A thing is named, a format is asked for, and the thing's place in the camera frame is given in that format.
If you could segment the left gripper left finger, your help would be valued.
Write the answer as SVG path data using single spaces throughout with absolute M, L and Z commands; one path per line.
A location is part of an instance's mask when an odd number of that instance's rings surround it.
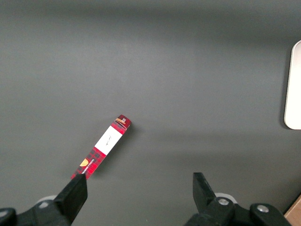
M 70 226 L 87 200 L 86 176 L 75 176 L 52 200 L 38 202 L 17 215 L 18 226 Z

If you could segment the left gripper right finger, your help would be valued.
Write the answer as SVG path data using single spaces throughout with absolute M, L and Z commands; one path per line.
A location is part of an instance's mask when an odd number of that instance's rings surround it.
M 248 226 L 249 212 L 228 194 L 215 193 L 202 173 L 193 173 L 193 199 L 198 213 L 186 226 Z

